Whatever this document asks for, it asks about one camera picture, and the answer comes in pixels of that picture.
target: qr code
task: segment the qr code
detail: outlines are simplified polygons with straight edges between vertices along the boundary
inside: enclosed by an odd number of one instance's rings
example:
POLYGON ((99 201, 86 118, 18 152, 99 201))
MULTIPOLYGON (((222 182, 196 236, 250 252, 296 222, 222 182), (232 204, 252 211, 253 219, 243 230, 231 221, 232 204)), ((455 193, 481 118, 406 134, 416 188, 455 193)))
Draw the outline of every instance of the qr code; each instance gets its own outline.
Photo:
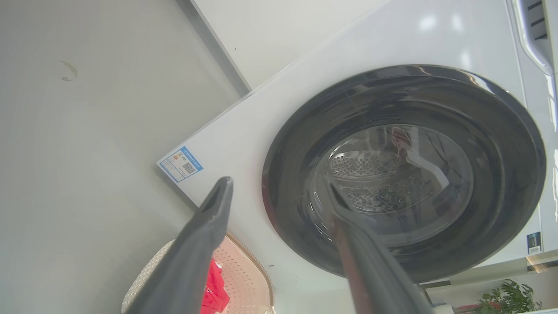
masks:
POLYGON ((182 168, 184 168, 184 170, 186 170, 186 172, 188 172, 188 174, 196 171, 196 169, 194 169, 194 167, 190 163, 186 163, 186 164, 182 165, 182 168))
POLYGON ((535 246, 534 248, 529 248, 529 254, 539 253, 541 251, 540 246, 535 246))

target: white washing machine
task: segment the white washing machine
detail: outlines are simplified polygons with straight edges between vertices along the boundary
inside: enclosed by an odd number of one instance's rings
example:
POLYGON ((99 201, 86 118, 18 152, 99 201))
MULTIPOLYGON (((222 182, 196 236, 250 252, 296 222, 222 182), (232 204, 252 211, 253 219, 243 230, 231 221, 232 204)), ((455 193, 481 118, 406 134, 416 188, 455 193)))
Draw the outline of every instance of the white washing machine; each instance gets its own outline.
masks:
POLYGON ((558 249, 555 70, 537 6, 391 0, 158 165, 197 205, 234 179, 229 229, 278 312, 352 306, 321 221, 324 175, 415 282, 558 249))

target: washing machine door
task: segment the washing machine door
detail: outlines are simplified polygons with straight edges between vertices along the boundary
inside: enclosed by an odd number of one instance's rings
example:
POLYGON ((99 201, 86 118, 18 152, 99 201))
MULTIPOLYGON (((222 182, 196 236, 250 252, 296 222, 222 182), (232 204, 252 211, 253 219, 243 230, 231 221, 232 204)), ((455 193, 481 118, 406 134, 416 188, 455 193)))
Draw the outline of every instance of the washing machine door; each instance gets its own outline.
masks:
POLYGON ((340 82, 284 125, 263 169, 263 199, 298 254, 343 275, 328 235, 330 175, 415 282, 470 268, 531 217, 545 176, 535 123, 475 74, 394 66, 340 82))

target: black door rim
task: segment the black door rim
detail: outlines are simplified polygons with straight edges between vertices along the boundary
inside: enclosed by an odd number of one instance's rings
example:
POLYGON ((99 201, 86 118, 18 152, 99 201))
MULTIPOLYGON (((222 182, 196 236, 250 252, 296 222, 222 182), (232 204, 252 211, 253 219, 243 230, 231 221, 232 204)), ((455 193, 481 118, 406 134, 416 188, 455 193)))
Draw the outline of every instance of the black door rim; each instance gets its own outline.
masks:
POLYGON ((355 75, 291 116, 267 154, 266 212, 299 255, 343 276, 339 254, 310 205, 319 159, 351 134, 387 124, 445 134, 472 161, 475 183, 463 214, 439 234, 390 249, 415 282, 445 278, 486 260, 527 223, 542 192, 546 160, 536 124, 507 91, 473 73, 401 65, 355 75))

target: black sticker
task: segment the black sticker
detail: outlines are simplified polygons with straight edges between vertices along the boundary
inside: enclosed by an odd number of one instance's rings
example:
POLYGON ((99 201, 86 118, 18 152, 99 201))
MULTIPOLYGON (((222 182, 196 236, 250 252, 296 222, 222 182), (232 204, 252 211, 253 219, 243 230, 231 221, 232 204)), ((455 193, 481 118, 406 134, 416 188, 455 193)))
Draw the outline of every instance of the black sticker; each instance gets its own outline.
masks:
POLYGON ((527 236, 527 253, 529 255, 539 253, 542 251, 541 247, 541 233, 535 232, 527 236))

